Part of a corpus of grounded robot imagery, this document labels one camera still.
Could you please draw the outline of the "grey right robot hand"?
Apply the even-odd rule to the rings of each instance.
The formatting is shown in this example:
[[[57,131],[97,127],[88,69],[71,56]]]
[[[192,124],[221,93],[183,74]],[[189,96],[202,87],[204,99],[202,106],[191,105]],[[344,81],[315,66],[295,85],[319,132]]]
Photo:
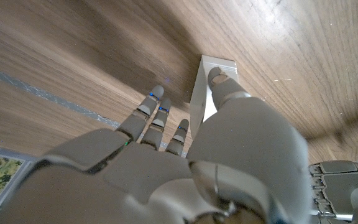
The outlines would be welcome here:
[[[158,149],[170,102],[156,86],[117,129],[40,157],[0,223],[358,223],[358,163],[309,164],[280,113],[218,67],[208,81],[217,111],[186,156],[187,120]]]

